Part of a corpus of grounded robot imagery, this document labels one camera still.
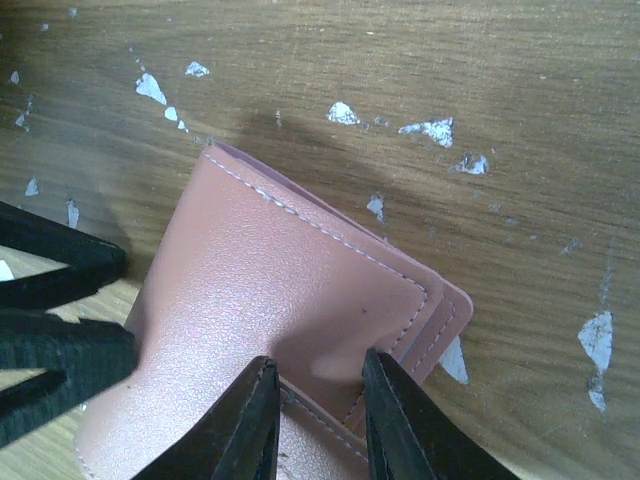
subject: wooden surface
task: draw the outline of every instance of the wooden surface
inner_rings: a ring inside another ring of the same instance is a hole
[[[122,321],[201,144],[238,146],[470,293],[470,384],[438,368],[426,388],[481,445],[524,478],[640,478],[638,25],[620,0],[2,0],[0,200],[65,222],[73,198],[126,248],[129,278],[67,311]],[[135,93],[141,64],[189,133]],[[329,123],[337,100],[393,126]],[[448,116],[451,149],[397,133]],[[451,172],[465,151],[489,173]],[[605,310],[603,414],[577,334]],[[80,418],[1,451],[0,478],[79,479]]]

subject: wooden table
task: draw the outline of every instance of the wooden table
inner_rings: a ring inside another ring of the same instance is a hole
[[[523,478],[640,478],[638,25],[622,0],[7,0],[0,200],[66,222],[72,198],[126,248],[129,277],[64,310],[123,321],[202,144],[238,146],[470,293],[470,383],[425,385],[470,436]],[[143,66],[188,133],[136,94]],[[327,121],[336,101],[360,125]],[[448,117],[451,148],[398,134]],[[457,172],[465,152],[488,173]],[[601,412],[577,336],[607,312]],[[1,451],[0,478],[80,478],[80,419]]]

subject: wood grain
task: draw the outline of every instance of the wood grain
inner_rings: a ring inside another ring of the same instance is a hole
[[[469,435],[523,478],[638,478],[638,25],[622,0],[3,0],[0,200],[65,222],[72,197],[81,230],[127,249],[129,277],[85,302],[122,321],[201,144],[234,144],[472,295],[470,385],[437,369],[425,386]],[[136,58],[188,134],[135,93]],[[211,74],[185,76],[193,60]],[[27,133],[14,122],[30,95]],[[337,100],[393,127],[331,124]],[[443,116],[451,149],[397,134]],[[488,175],[450,172],[466,151]],[[25,198],[32,176],[40,194]],[[385,225],[366,210],[374,192]],[[603,308],[605,414],[576,338]],[[1,451],[0,478],[80,478],[80,416]]]

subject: folded wallet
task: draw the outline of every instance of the folded wallet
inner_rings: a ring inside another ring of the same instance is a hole
[[[469,297],[265,164],[205,150],[125,327],[139,364],[91,400],[86,476],[129,480],[178,441],[257,355],[278,362],[278,478],[368,477],[371,346],[421,383],[469,322]]]

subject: leather wallet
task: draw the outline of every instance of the leather wallet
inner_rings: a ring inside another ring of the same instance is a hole
[[[278,362],[278,478],[368,476],[371,346],[418,383],[471,318],[459,288],[267,165],[206,149],[125,327],[134,373],[89,402],[86,476],[128,480],[178,441],[257,355]]]

